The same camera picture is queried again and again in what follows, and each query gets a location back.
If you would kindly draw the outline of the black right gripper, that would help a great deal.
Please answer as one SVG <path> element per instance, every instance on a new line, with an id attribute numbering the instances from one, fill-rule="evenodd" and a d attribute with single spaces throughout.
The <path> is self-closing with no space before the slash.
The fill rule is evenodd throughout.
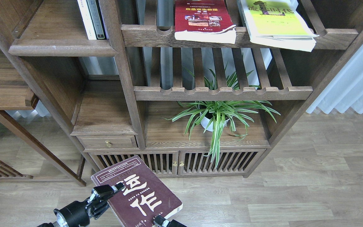
<path id="1" fill-rule="evenodd" d="M 154 218 L 154 224 L 158 225 L 159 227 L 187 227 L 176 220 L 169 221 L 161 215 L 157 215 Z"/>

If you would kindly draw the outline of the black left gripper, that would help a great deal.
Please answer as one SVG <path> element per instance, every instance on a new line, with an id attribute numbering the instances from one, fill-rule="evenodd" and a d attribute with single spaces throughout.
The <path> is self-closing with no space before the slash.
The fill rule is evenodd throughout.
<path id="1" fill-rule="evenodd" d="M 92 196 L 84 201 L 74 201 L 66 207 L 54 213 L 57 220 L 53 223 L 54 227 L 86 227 L 90 224 L 90 219 L 99 219 L 105 213 L 109 205 L 107 203 L 113 195 L 125 188 L 123 183 L 114 186 L 109 184 L 96 186 L 92 189 Z"/>

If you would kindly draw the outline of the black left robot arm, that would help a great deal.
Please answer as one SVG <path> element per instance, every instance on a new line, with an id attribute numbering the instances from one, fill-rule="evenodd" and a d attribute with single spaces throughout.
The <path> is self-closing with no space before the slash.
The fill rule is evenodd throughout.
<path id="1" fill-rule="evenodd" d="M 91 218 L 97 220 L 109 208 L 107 201 L 124 188 L 123 183 L 96 186 L 90 197 L 82 202 L 74 201 L 62 209 L 55 209 L 57 220 L 42 223 L 39 227 L 86 227 Z"/>

